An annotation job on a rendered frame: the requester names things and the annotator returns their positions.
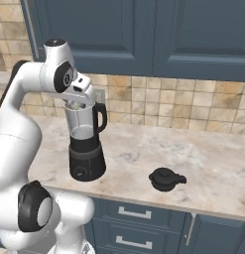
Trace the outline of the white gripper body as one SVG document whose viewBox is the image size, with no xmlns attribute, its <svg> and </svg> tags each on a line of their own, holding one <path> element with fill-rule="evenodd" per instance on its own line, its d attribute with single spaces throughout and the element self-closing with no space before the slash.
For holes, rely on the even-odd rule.
<svg viewBox="0 0 245 254">
<path fill-rule="evenodd" d="M 91 85 L 87 87 L 71 85 L 61 94 L 61 98 L 86 105 L 93 105 L 95 103 L 94 91 Z"/>
</svg>

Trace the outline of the black blender with clear jug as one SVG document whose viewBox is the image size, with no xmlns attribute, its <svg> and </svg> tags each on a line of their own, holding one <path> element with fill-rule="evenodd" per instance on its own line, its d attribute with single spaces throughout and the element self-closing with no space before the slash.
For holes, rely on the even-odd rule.
<svg viewBox="0 0 245 254">
<path fill-rule="evenodd" d="M 84 109 L 71 110 L 64 105 L 69 131 L 69 172 L 80 182 L 92 182 L 106 171 L 99 133 L 107 126 L 106 106 L 95 102 Z"/>
</svg>

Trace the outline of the black blender lid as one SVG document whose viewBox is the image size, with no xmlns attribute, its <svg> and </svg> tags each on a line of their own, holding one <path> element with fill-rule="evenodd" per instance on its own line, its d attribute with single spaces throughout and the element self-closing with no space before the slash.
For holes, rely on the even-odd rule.
<svg viewBox="0 0 245 254">
<path fill-rule="evenodd" d="M 185 184 L 186 177 L 168 168 L 157 168 L 149 174 L 152 186 L 158 191 L 172 191 L 176 185 Z"/>
</svg>

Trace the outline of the grey wall socket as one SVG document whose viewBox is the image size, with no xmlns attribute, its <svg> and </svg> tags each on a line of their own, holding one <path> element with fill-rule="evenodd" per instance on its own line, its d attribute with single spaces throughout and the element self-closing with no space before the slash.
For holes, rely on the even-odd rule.
<svg viewBox="0 0 245 254">
<path fill-rule="evenodd" d="M 95 89 L 94 90 L 95 93 L 95 100 L 98 103 L 105 103 L 105 90 L 104 89 Z"/>
</svg>

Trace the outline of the blue drawer front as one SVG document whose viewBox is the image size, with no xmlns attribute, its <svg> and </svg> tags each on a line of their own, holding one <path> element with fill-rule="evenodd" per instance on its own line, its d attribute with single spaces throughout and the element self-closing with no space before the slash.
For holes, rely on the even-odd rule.
<svg viewBox="0 0 245 254">
<path fill-rule="evenodd" d="M 177 254 L 178 252 L 180 242 L 178 233 L 101 219 L 94 219 L 92 224 L 95 244 L 98 248 L 128 254 Z M 153 248 L 148 250 L 118 244 L 115 242 L 117 235 L 122 236 L 124 240 L 138 243 L 151 241 Z"/>
<path fill-rule="evenodd" d="M 108 199 L 96 199 L 96 216 L 101 218 L 128 221 L 134 224 L 157 227 L 171 232 L 181 232 L 184 225 L 185 213 L 170 209 L 145 206 L 136 203 L 120 202 Z M 128 211 L 143 213 L 146 210 L 152 211 L 151 219 L 121 215 L 118 213 L 118 207 L 124 206 Z"/>
</svg>

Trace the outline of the blue base cupboard door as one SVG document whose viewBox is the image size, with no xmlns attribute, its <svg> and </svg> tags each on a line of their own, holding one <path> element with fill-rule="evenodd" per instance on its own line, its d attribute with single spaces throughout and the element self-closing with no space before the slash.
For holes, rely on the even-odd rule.
<svg viewBox="0 0 245 254">
<path fill-rule="evenodd" d="M 191 221 L 188 216 L 184 236 Z M 197 214 L 189 245 L 182 244 L 183 254 L 242 254 L 245 221 Z"/>
</svg>

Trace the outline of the blue wall cupboard door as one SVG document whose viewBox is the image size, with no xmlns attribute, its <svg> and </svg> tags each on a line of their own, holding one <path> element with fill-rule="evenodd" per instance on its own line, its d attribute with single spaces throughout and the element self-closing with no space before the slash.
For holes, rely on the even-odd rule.
<svg viewBox="0 0 245 254">
<path fill-rule="evenodd" d="M 245 82 L 245 0 L 157 0 L 153 75 Z"/>
<path fill-rule="evenodd" d="M 45 59 L 49 39 L 68 42 L 84 73 L 149 76 L 155 0 L 27 0 L 33 53 Z"/>
</svg>

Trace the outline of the pale garlic bulb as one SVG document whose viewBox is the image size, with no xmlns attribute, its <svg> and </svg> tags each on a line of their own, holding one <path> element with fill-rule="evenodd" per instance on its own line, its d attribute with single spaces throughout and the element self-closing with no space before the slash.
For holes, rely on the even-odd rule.
<svg viewBox="0 0 245 254">
<path fill-rule="evenodd" d="M 80 110 L 80 109 L 84 109 L 85 107 L 86 107 L 86 105 L 84 103 L 79 103 L 79 102 L 75 102 L 75 101 L 72 101 L 69 104 L 69 108 L 71 110 Z"/>
</svg>

